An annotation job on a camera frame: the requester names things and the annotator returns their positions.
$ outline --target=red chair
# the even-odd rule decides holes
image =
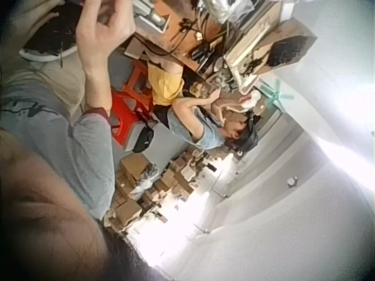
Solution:
[[[152,120],[149,109],[145,108],[142,103],[135,100],[134,111],[129,108],[124,98],[133,98],[127,92],[119,92],[112,89],[112,114],[119,121],[119,125],[111,127],[113,138],[124,146],[134,123],[142,121],[135,112],[139,112],[144,120]]]
[[[130,95],[133,99],[140,102],[145,108],[152,112],[152,90],[147,88],[143,89],[141,94],[134,90],[134,87],[137,84],[140,76],[144,76],[147,79],[148,68],[144,63],[141,63],[139,60],[135,60],[134,70],[131,74],[131,77],[126,84],[122,85],[121,91]]]
[[[134,87],[141,75],[148,77],[147,66],[140,61],[134,61],[134,70],[129,81],[122,86],[121,91],[112,90],[112,113],[119,121],[119,125],[111,127],[113,138],[124,146],[134,123],[141,121],[136,111],[141,113],[144,120],[152,120],[150,112],[153,110],[152,90],[144,89],[142,93],[134,90]],[[135,101],[134,111],[131,110],[125,102],[125,98],[131,98]]]

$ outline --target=workbench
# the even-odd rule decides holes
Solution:
[[[169,27],[164,34],[151,34],[137,29],[137,34],[151,41],[166,52],[173,50],[181,41],[184,34],[180,33],[180,23],[182,19],[187,18],[192,21],[196,19],[195,11],[192,9],[191,0],[158,0],[155,4],[155,10],[160,15],[170,15]],[[220,32],[221,26],[211,17],[207,22],[207,39],[215,38]],[[183,42],[173,52],[173,57],[181,61],[184,65],[197,72],[199,64],[190,59],[189,53],[202,44],[195,38],[195,31],[189,31]]]

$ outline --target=person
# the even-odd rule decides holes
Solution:
[[[2,280],[164,280],[101,222],[114,192],[107,62],[135,30],[132,1],[115,0],[103,25],[101,1],[86,0],[63,68],[24,61],[20,48],[63,4],[24,0],[1,34]]]
[[[173,133],[197,148],[209,150],[226,145],[235,152],[250,151],[258,143],[251,118],[230,121],[223,118],[222,110],[248,102],[221,99],[220,90],[208,98],[183,97],[183,66],[172,57],[162,57],[152,49],[145,49],[149,57],[148,81],[152,87],[154,114]],[[211,107],[203,112],[201,107]]]

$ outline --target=bright light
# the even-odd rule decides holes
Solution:
[[[215,166],[217,167],[217,171],[215,172],[215,174],[220,174],[221,171],[223,171],[224,169],[225,170],[228,169],[229,166],[232,164],[233,157],[234,157],[233,153],[230,153],[227,155],[227,157],[224,158],[224,160],[216,163]]]
[[[337,166],[356,181],[375,192],[375,167],[358,154],[343,146],[318,140],[319,146]]]
[[[209,195],[193,193],[186,203],[179,201],[179,211],[170,212],[166,224],[150,221],[140,234],[132,232],[132,241],[149,266],[160,265],[164,259],[183,251],[188,236],[197,230],[193,223],[202,215]]]

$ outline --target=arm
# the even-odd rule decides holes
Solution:
[[[198,105],[212,104],[220,95],[220,90],[213,92],[209,98],[178,98],[174,100],[172,109],[181,123],[190,132],[194,142],[204,135],[204,126],[194,114]]]
[[[248,99],[248,96],[241,97],[238,101],[228,98],[219,98],[218,100],[215,100],[215,102],[212,103],[211,112],[216,116],[217,119],[220,120],[220,122],[224,123],[225,119],[223,118],[223,108],[231,105],[242,105]]]
[[[108,25],[98,23],[101,1],[86,0],[76,30],[78,52],[86,75],[86,105],[109,115],[112,95],[108,57],[135,31],[132,1],[116,0]]]

